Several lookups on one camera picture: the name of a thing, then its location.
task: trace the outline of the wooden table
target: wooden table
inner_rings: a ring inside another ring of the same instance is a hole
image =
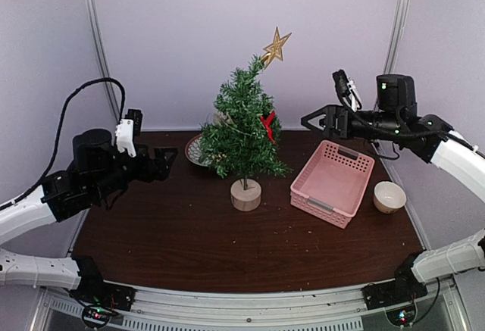
[[[327,289],[393,277],[421,250],[405,211],[385,215],[374,186],[389,180],[376,161],[361,207],[345,230],[289,204],[289,185],[321,138],[283,132],[286,178],[260,176],[261,205],[243,213],[230,203],[236,178],[191,164],[183,149],[195,132],[143,133],[139,142],[180,150],[163,183],[132,183],[111,212],[92,209],[74,249],[92,256],[107,280],[197,292]],[[365,152],[360,141],[344,145]]]

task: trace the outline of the miniature christmas tree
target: miniature christmas tree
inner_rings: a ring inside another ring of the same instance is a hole
[[[214,107],[219,123],[202,126],[202,157],[221,177],[235,173],[248,189],[248,178],[257,173],[284,175],[289,168],[277,160],[281,124],[273,98],[256,80],[264,69],[254,56],[248,70],[237,68],[232,80],[221,85]]]

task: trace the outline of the white bowl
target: white bowl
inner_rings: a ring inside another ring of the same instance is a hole
[[[374,205],[380,212],[393,214],[406,203],[406,194],[392,182],[379,182],[374,187]]]

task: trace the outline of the star tree topper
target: star tree topper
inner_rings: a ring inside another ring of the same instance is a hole
[[[267,52],[261,58],[261,62],[266,63],[264,68],[268,68],[270,63],[275,58],[277,58],[280,61],[283,60],[283,45],[288,40],[289,36],[291,36],[291,33],[288,33],[283,38],[280,38],[280,32],[278,31],[278,27],[276,27],[276,32],[274,33],[273,43],[271,43],[269,46],[263,48],[264,51]]]

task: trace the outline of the pink basket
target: pink basket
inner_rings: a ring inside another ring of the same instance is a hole
[[[324,140],[290,186],[291,205],[345,229],[373,167],[373,158]]]

